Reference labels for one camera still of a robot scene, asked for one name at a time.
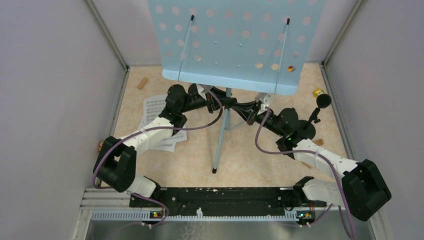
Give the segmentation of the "light blue music stand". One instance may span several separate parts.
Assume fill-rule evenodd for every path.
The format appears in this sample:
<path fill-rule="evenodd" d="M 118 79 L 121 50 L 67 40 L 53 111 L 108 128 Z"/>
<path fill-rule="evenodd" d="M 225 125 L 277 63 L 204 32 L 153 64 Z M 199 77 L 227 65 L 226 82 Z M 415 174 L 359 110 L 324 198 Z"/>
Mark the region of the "light blue music stand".
<path fill-rule="evenodd" d="M 150 0 L 165 79 L 290 96 L 323 0 Z"/>

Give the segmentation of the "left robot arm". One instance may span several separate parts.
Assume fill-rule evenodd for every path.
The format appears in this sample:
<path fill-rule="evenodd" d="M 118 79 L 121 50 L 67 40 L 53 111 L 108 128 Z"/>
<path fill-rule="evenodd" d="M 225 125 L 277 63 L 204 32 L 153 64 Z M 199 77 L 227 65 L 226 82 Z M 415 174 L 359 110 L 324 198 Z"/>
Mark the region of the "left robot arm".
<path fill-rule="evenodd" d="M 222 90 L 213 86 L 193 83 L 189 91 L 180 84 L 172 85 L 165 98 L 165 107 L 160 114 L 145 127 L 116 138 L 107 137 L 101 146 L 93 168 L 92 183 L 100 180 L 119 193 L 140 195 L 149 207 L 160 202 L 158 183 L 136 173 L 137 155 L 144 153 L 164 139 L 186 131 L 186 112 L 207 108 L 209 112 L 223 114 L 226 107 L 237 102 Z"/>

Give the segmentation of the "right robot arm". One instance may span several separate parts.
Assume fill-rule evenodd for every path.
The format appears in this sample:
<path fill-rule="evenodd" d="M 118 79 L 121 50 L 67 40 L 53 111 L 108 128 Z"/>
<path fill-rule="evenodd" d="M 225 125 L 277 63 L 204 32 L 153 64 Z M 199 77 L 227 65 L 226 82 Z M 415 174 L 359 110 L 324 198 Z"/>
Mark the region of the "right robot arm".
<path fill-rule="evenodd" d="M 258 123 L 259 131 L 265 128 L 278 135 L 278 154 L 311 165 L 332 178 L 324 181 L 308 176 L 296 183 L 293 200 L 297 205 L 326 202 L 344 207 L 351 216 L 367 221 L 392 199 L 392 193 L 373 161 L 348 159 L 313 142 L 316 129 L 312 122 L 318 120 L 319 108 L 313 111 L 312 120 L 300 119 L 293 107 L 274 114 L 261 102 L 254 101 L 236 103 L 231 109 L 248 125 Z"/>

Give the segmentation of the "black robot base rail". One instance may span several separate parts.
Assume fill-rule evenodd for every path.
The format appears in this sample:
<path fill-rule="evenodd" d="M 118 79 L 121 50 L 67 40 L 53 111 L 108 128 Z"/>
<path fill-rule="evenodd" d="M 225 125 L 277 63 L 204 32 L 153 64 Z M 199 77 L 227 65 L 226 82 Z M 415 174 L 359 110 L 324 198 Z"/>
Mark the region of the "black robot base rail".
<path fill-rule="evenodd" d="M 324 201 L 301 198 L 291 187 L 169 187 L 153 193 L 150 200 L 132 196 L 131 208 L 169 209 L 169 218 L 193 217 L 216 219 L 287 218 L 299 224 L 315 221 L 316 207 Z"/>

